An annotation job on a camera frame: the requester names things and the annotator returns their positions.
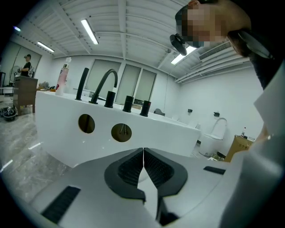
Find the person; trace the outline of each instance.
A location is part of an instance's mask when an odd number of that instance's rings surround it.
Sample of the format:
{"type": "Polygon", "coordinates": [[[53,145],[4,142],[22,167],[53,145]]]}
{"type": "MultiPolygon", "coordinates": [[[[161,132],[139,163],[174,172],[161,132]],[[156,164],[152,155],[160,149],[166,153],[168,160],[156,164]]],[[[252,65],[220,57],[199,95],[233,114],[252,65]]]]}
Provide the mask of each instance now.
{"type": "Polygon", "coordinates": [[[31,67],[32,67],[31,62],[30,62],[30,60],[31,60],[31,55],[30,55],[30,54],[26,55],[25,59],[26,59],[26,64],[25,64],[25,66],[21,69],[21,76],[26,76],[26,77],[28,77],[28,76],[29,76],[29,70],[30,70],[31,67]]]}
{"type": "MultiPolygon", "coordinates": [[[[181,30],[187,43],[222,42],[228,38],[235,51],[249,57],[263,89],[279,69],[284,59],[283,37],[278,22],[282,12],[276,5],[256,0],[192,0],[181,16],[181,30]],[[253,52],[241,39],[238,31],[259,34],[272,49],[278,49],[274,58],[265,58],[253,52]]],[[[256,141],[268,136],[265,125],[256,141]]]]}

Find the marble floor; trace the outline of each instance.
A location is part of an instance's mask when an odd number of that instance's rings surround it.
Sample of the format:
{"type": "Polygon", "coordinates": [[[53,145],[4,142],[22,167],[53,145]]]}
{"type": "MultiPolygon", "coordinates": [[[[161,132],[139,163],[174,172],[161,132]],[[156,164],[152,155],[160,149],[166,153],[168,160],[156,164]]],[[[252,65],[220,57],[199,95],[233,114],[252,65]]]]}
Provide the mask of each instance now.
{"type": "MultiPolygon", "coordinates": [[[[7,106],[12,106],[11,98],[0,103],[0,108],[7,106]]],[[[11,193],[30,202],[39,191],[71,168],[39,145],[32,106],[23,106],[21,111],[22,115],[11,122],[0,118],[0,168],[11,193]]]]}

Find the round hole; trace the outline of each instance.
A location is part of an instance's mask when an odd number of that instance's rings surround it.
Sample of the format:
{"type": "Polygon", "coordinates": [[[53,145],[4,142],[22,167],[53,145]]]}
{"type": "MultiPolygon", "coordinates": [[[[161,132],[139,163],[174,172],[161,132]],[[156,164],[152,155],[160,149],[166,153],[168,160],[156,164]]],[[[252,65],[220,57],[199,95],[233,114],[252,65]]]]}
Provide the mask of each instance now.
{"type": "Polygon", "coordinates": [[[124,143],[132,137],[132,130],[126,124],[118,123],[112,128],[111,134],[116,141],[124,143]]]}
{"type": "Polygon", "coordinates": [[[95,129],[95,122],[93,118],[87,114],[83,114],[78,119],[80,129],[85,133],[92,133],[95,129]]]}

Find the black gooseneck faucet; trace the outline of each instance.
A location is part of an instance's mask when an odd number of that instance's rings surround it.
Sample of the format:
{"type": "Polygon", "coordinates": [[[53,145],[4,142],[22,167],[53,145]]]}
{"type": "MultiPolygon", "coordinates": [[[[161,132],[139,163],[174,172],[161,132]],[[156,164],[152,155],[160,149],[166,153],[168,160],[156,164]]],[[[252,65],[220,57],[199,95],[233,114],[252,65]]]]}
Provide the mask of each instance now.
{"type": "Polygon", "coordinates": [[[103,85],[104,85],[104,83],[105,83],[105,81],[106,81],[106,79],[108,78],[108,76],[109,76],[110,73],[114,73],[114,76],[115,76],[114,88],[117,87],[118,74],[117,74],[117,72],[116,72],[114,69],[110,69],[110,70],[108,70],[108,71],[104,74],[102,80],[100,81],[100,83],[99,83],[99,85],[98,85],[98,87],[97,87],[95,93],[93,94],[93,96],[92,96],[92,98],[91,98],[91,101],[89,101],[89,103],[98,104],[98,103],[97,103],[97,100],[98,100],[100,91],[101,91],[101,89],[102,89],[102,87],[103,87],[103,85]]]}

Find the ceiling light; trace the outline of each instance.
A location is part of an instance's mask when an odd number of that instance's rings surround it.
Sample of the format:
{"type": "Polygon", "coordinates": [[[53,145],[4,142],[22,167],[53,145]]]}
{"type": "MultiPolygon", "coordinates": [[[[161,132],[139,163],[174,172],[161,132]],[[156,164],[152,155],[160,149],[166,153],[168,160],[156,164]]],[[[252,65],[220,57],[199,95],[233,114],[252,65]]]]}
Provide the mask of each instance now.
{"type": "Polygon", "coordinates": [[[45,49],[48,49],[50,52],[54,52],[54,50],[52,50],[52,49],[49,48],[48,46],[42,44],[41,42],[38,42],[37,44],[40,45],[40,46],[42,46],[42,47],[44,47],[45,49]]]}
{"type": "MultiPolygon", "coordinates": [[[[192,51],[194,51],[196,48],[193,48],[191,46],[187,47],[186,50],[187,50],[187,55],[189,55],[192,51]]],[[[171,63],[173,65],[175,65],[176,63],[180,62],[182,59],[184,59],[186,56],[183,56],[183,55],[179,55],[177,56],[171,63]]]]}
{"type": "Polygon", "coordinates": [[[93,41],[93,43],[94,43],[95,45],[97,45],[97,44],[98,44],[98,41],[97,41],[97,39],[96,39],[96,37],[95,37],[93,31],[91,30],[91,27],[90,27],[90,25],[88,24],[87,20],[82,20],[81,23],[83,24],[83,26],[84,26],[86,32],[87,32],[88,35],[90,36],[90,38],[91,38],[91,40],[93,41]]]}
{"type": "Polygon", "coordinates": [[[21,29],[19,29],[18,27],[16,27],[16,26],[13,26],[13,27],[14,27],[14,29],[17,30],[18,32],[21,31],[21,29]]]}

